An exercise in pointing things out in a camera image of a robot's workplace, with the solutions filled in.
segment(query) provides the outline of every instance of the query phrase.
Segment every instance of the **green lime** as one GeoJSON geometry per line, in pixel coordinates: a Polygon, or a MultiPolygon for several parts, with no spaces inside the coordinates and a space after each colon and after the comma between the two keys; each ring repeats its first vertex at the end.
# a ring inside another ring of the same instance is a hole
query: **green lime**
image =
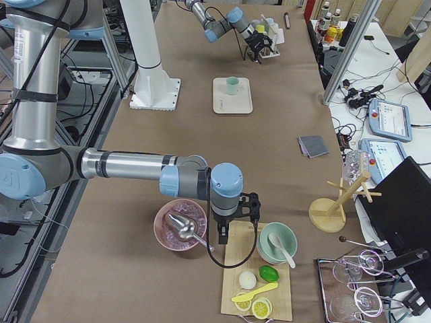
{"type": "Polygon", "coordinates": [[[267,281],[268,283],[278,281],[278,279],[280,278],[277,269],[274,269],[268,265],[259,267],[259,274],[262,279],[267,281]]]}

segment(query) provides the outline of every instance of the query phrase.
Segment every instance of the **folded cloth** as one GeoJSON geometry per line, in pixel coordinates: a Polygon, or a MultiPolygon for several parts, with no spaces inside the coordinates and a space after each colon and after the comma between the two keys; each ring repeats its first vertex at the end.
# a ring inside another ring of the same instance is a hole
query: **folded cloth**
{"type": "Polygon", "coordinates": [[[329,153],[323,138],[321,136],[305,136],[298,137],[298,142],[301,147],[302,154],[314,158],[317,156],[329,153]]]}

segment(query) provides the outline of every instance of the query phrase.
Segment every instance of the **black marker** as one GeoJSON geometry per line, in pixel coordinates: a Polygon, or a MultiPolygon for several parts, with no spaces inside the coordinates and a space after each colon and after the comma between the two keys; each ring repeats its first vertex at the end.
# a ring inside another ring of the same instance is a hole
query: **black marker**
{"type": "Polygon", "coordinates": [[[286,29],[290,28],[289,14],[287,11],[284,13],[284,24],[286,25],[286,29]]]}

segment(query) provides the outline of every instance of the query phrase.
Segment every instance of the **computer monitor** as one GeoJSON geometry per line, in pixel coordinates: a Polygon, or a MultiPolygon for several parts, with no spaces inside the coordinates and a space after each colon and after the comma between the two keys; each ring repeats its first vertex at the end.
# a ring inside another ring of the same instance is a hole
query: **computer monitor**
{"type": "MultiPolygon", "coordinates": [[[[431,179],[407,157],[373,190],[382,196],[369,203],[360,196],[378,237],[396,256],[424,248],[431,252],[431,179]]],[[[404,267],[431,307],[431,259],[404,267]]]]}

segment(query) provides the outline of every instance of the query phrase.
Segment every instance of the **green cup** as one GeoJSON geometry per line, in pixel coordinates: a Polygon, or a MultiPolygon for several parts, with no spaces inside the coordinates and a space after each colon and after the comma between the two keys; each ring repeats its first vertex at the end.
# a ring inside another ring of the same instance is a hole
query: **green cup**
{"type": "Polygon", "coordinates": [[[258,251],[263,260],[276,264],[286,262],[283,253],[276,248],[268,238],[268,235],[273,232],[280,237],[283,247],[287,250],[290,256],[294,256],[298,249],[298,241],[295,233],[287,225],[280,222],[268,223],[261,231],[258,239],[258,251]]]}
{"type": "Polygon", "coordinates": [[[240,80],[235,76],[226,78],[226,93],[230,96],[234,96],[238,93],[240,87],[240,80]]]}

